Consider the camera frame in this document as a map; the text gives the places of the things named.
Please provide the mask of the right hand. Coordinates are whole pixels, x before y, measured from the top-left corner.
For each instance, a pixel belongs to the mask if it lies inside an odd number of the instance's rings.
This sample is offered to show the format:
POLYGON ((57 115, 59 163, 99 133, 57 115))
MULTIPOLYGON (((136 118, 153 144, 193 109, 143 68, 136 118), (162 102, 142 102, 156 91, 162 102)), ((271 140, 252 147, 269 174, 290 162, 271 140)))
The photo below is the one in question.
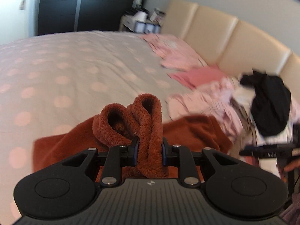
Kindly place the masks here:
POLYGON ((300 167, 300 158, 293 160, 291 163, 284 167, 284 172, 288 173, 300 167))

